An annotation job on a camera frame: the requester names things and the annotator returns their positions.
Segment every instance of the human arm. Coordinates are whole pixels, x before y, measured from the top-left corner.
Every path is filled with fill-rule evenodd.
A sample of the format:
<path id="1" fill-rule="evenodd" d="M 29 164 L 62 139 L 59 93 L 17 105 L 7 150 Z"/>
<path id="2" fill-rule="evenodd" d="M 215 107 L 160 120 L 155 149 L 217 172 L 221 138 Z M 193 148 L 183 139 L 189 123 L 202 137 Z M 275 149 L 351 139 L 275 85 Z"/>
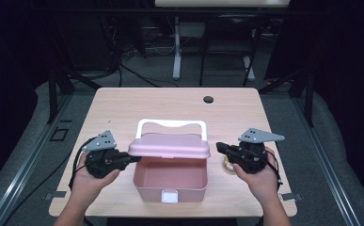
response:
<path id="1" fill-rule="evenodd" d="M 86 167 L 84 167 L 87 154 L 81 154 L 77 166 L 79 170 L 75 173 L 70 199 L 57 218 L 55 226 L 83 225 L 88 207 L 96 200 L 102 189 L 111 184 L 119 176 L 118 169 L 111 171 L 102 179 L 90 175 Z"/>
<path id="2" fill-rule="evenodd" d="M 266 148 L 266 151 L 274 153 L 273 150 L 268 148 Z M 275 159 L 271 154 L 268 154 L 268 161 L 273 166 L 275 165 Z M 291 225 L 277 194 L 277 177 L 269 166 L 255 174 L 245 173 L 238 164 L 233 164 L 233 168 L 237 176 L 248 184 L 252 194 L 261 204 L 264 226 Z"/>

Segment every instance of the white desk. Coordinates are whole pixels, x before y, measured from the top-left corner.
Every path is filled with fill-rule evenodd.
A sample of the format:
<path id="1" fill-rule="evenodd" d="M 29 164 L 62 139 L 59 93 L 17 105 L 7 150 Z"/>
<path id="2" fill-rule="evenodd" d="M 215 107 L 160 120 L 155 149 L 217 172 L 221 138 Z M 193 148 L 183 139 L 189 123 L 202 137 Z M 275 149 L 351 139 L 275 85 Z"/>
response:
<path id="1" fill-rule="evenodd" d="M 214 102 L 203 102 L 212 96 Z M 206 88 L 114 88 L 99 89 L 76 140 L 73 152 L 58 185 L 58 191 L 67 191 L 65 198 L 54 198 L 50 214 L 58 216 L 70 197 L 68 183 L 72 162 L 80 146 L 89 138 L 109 129 L 120 151 L 127 152 L 135 138 L 140 120 L 201 120 L 208 128 L 211 157 L 208 158 L 208 186 L 202 202 L 160 203 L 144 202 L 134 186 L 135 164 L 122 171 L 117 180 L 105 187 L 97 200 L 87 209 L 87 216 L 127 218 L 243 218 L 262 215 L 261 205 L 253 197 L 245 182 L 223 167 L 224 155 L 218 153 L 215 143 L 237 144 L 237 137 L 249 127 L 270 131 L 261 99 L 255 89 Z M 145 133 L 166 131 L 145 126 Z M 198 133 L 200 128 L 185 127 L 183 133 Z M 290 193 L 290 185 L 279 157 L 276 143 L 266 146 L 275 150 L 279 173 L 284 183 L 280 193 Z M 292 201 L 282 201 L 289 216 L 296 214 Z"/>
<path id="2" fill-rule="evenodd" d="M 161 8 L 287 8 L 290 0 L 155 0 L 155 6 Z M 173 79 L 181 78 L 182 52 L 180 48 L 180 23 L 175 19 L 175 61 Z M 244 57 L 244 64 L 249 65 L 249 58 Z M 253 70 L 248 74 L 248 81 L 254 81 Z"/>

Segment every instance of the box clasp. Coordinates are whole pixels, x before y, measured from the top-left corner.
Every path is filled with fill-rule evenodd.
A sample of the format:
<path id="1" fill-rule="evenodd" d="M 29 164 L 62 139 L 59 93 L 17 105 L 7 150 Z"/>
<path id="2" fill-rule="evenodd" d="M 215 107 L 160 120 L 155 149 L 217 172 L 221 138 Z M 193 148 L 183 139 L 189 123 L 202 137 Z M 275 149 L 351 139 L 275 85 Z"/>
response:
<path id="1" fill-rule="evenodd" d="M 162 202 L 177 203 L 179 202 L 179 193 L 177 190 L 162 190 Z"/>

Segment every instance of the person's left hand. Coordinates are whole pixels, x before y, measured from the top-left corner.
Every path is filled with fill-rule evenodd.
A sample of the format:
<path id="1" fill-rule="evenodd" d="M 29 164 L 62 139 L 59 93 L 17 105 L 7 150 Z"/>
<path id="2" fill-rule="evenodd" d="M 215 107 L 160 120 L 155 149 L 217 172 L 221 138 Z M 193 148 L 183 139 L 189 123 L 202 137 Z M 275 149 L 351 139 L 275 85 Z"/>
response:
<path id="1" fill-rule="evenodd" d="M 75 173 L 69 200 L 73 206 L 78 206 L 78 208 L 85 210 L 96 200 L 102 189 L 111 184 L 120 173 L 118 169 L 115 169 L 102 179 L 95 178 L 84 167 L 87 155 L 88 152 L 81 154 L 76 169 L 82 168 Z"/>

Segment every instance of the white handle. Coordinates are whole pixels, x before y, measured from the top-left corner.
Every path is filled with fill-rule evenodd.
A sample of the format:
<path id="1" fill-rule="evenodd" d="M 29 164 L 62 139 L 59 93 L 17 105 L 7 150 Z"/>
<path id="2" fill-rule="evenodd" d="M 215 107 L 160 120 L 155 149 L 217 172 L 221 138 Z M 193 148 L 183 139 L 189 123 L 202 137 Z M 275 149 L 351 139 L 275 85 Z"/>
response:
<path id="1" fill-rule="evenodd" d="M 141 138 L 141 131 L 143 130 L 143 125 L 147 122 L 153 122 L 166 127 L 181 127 L 188 124 L 198 124 L 201 126 L 201 139 L 207 141 L 207 128 L 204 121 L 172 121 L 172 120 L 149 120 L 144 119 L 138 122 L 137 132 L 135 138 Z"/>

